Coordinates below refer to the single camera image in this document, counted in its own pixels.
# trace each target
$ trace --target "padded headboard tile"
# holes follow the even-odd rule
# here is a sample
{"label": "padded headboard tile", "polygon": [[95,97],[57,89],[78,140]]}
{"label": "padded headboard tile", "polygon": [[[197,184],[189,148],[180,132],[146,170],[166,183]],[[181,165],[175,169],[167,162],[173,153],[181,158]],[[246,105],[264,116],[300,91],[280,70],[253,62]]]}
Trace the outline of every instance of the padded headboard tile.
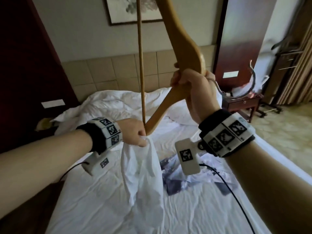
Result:
{"label": "padded headboard tile", "polygon": [[[202,46],[201,52],[210,70],[215,45]],[[143,53],[145,91],[169,87],[175,62],[173,50]],[[80,102],[101,90],[140,92],[138,54],[70,61],[62,66]]]}

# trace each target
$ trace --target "picture frame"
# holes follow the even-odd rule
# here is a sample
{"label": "picture frame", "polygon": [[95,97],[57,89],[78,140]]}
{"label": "picture frame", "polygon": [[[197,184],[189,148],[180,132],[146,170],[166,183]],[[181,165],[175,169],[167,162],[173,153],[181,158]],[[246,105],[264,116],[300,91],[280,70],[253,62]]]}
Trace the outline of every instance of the picture frame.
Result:
{"label": "picture frame", "polygon": [[[109,26],[137,23],[136,0],[103,0]],[[141,0],[142,23],[161,22],[155,1]]]}

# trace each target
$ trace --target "tiled floor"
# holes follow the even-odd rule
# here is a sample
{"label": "tiled floor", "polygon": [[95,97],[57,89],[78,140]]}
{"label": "tiled floor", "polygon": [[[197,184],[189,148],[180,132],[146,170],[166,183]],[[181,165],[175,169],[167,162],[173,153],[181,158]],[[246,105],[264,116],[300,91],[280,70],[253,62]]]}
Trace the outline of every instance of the tiled floor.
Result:
{"label": "tiled floor", "polygon": [[280,114],[255,114],[256,133],[312,176],[312,103],[283,106]]}

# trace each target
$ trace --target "nightstand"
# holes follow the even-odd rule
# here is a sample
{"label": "nightstand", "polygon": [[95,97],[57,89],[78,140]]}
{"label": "nightstand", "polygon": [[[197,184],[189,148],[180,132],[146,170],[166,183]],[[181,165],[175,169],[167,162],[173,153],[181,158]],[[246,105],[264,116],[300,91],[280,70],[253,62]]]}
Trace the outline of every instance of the nightstand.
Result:
{"label": "nightstand", "polygon": [[[244,98],[234,99],[234,100],[223,98],[222,108],[228,110],[232,114],[235,112],[238,112],[240,115],[242,115],[243,118],[245,118],[250,123],[252,121],[254,112],[259,107],[259,102],[262,97],[263,97],[262,94],[257,94],[253,98],[244,97]],[[248,109],[248,108],[251,108],[251,112],[249,116],[246,113],[241,111],[242,109]]]}

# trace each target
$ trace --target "curtain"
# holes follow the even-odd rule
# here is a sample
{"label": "curtain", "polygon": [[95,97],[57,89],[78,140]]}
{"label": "curtain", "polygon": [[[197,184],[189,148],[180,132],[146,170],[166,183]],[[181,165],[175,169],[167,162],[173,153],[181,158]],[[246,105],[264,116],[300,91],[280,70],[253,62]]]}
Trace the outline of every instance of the curtain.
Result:
{"label": "curtain", "polygon": [[312,100],[312,20],[302,40],[303,50],[277,104],[293,104]]}

